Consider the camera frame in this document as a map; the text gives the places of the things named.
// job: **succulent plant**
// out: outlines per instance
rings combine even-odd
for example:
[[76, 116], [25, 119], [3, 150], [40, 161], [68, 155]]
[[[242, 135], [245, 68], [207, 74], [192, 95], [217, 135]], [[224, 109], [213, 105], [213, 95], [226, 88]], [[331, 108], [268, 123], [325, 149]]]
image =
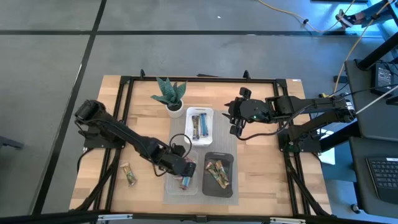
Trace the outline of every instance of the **succulent plant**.
[[187, 83], [185, 82], [180, 86], [177, 86], [177, 82], [175, 82], [172, 86], [169, 78], [166, 78], [166, 81], [163, 81], [161, 78], [156, 77], [156, 80], [163, 96], [153, 95], [151, 98], [167, 105], [167, 107], [172, 111], [180, 109], [180, 100], [187, 89]]

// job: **white pot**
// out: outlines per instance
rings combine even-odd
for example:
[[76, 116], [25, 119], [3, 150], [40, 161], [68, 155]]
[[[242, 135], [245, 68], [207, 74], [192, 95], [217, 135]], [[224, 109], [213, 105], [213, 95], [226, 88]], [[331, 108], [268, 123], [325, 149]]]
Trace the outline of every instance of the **white pot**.
[[169, 113], [169, 116], [172, 118], [179, 118], [181, 115], [184, 113], [184, 101], [181, 100], [181, 108], [177, 111], [170, 111], [165, 105], [167, 112]]

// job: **concrete floor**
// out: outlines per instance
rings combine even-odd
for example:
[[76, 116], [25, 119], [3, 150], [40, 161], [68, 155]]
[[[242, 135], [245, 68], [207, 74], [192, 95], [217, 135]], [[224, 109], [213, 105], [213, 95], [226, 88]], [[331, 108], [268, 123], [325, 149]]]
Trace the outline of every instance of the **concrete floor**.
[[[0, 30], [91, 30], [100, 0], [0, 1]], [[347, 4], [266, 1], [307, 16], [313, 26], [334, 24]], [[350, 12], [364, 9], [355, 4]], [[255, 0], [108, 0], [100, 30], [305, 30], [293, 17]], [[360, 27], [351, 30], [361, 31]], [[377, 26], [368, 30], [378, 31]], [[299, 78], [306, 97], [331, 92], [346, 54], [358, 37], [238, 35], [97, 36], [75, 109], [96, 98], [103, 75], [195, 76], [197, 73], [254, 78]], [[0, 35], [0, 135], [25, 143], [0, 150], [0, 217], [25, 215], [37, 190], [55, 132], [65, 110], [88, 41], [86, 35]], [[384, 40], [365, 37], [351, 58], [363, 58]], [[83, 138], [70, 124], [44, 212], [65, 212], [76, 178]], [[344, 184], [327, 184], [333, 213], [361, 218], [345, 209]], [[375, 217], [379, 222], [393, 222]]]

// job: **potted plant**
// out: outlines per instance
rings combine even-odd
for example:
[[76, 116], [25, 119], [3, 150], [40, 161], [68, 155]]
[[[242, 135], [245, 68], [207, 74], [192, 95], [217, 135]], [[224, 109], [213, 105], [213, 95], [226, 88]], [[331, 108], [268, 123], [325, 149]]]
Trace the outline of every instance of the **potted plant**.
[[182, 101], [182, 96], [187, 89], [187, 83], [183, 83], [180, 86], [177, 86], [177, 82], [172, 84], [170, 83], [169, 78], [166, 81], [163, 81], [159, 77], [156, 77], [157, 83], [159, 84], [159, 88], [163, 94], [163, 96], [151, 96], [152, 99], [157, 100], [164, 105], [166, 105], [167, 112], [170, 117], [178, 118], [180, 117], [184, 110], [184, 102]]

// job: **rectangular container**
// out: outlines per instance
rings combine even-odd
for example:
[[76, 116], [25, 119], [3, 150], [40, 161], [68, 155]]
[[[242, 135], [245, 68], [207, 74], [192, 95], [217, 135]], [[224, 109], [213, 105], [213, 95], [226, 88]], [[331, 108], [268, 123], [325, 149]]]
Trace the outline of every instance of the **rectangular container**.
[[[199, 140], [192, 140], [193, 137], [193, 123], [192, 116], [206, 113], [206, 124], [209, 136], [200, 137]], [[185, 120], [185, 134], [191, 139], [193, 146], [208, 147], [213, 142], [213, 109], [190, 107], [187, 109], [187, 118]], [[189, 144], [189, 140], [184, 138], [185, 142]]]
[[213, 163], [215, 163], [216, 161], [221, 161], [224, 167], [224, 171], [228, 177], [229, 185], [226, 186], [225, 189], [223, 189], [218, 184], [217, 180], [212, 176], [212, 174], [209, 173], [207, 170], [204, 170], [201, 191], [203, 192], [203, 194], [208, 196], [226, 198], [232, 197], [232, 181], [235, 181], [232, 179], [232, 165], [234, 162], [234, 157], [228, 153], [207, 152], [205, 155], [204, 167], [206, 167], [207, 163], [209, 163], [210, 161]]
[[[187, 155], [187, 157], [193, 160], [196, 164], [198, 164], [197, 152], [191, 151], [189, 155]], [[181, 180], [175, 179], [174, 175], [166, 174], [166, 176], [167, 193], [172, 195], [195, 195], [196, 193], [198, 193], [198, 172], [196, 170], [191, 177], [189, 188], [187, 190], [183, 190], [180, 188]]]

